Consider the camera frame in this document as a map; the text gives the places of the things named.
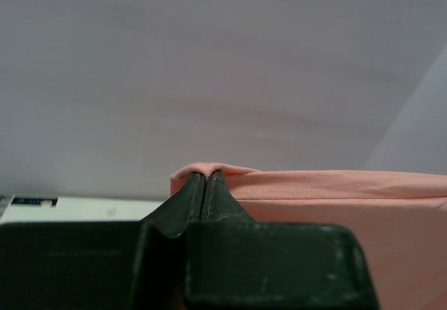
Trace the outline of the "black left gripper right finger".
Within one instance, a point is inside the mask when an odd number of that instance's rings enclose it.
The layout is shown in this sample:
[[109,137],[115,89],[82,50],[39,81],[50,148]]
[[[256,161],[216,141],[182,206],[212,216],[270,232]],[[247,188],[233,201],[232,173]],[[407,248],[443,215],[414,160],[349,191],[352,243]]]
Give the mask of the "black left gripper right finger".
[[257,222],[213,172],[185,232],[189,309],[378,309],[364,252],[343,226]]

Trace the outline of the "pink t shirt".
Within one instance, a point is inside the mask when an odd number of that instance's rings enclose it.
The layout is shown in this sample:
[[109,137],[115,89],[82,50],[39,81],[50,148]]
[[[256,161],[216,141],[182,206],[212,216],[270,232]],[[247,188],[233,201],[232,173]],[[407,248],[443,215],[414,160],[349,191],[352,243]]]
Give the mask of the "pink t shirt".
[[446,177],[364,170],[267,171],[194,163],[170,178],[223,173],[258,221],[333,223],[358,238],[382,309],[446,308]]

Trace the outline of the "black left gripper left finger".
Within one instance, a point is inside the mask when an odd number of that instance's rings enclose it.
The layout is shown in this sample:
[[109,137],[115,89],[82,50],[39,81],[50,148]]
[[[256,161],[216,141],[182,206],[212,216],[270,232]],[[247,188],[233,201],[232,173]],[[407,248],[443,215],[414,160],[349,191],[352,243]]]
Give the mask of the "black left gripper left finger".
[[165,309],[180,297],[184,233],[205,178],[139,221],[8,223],[1,227],[2,309]]

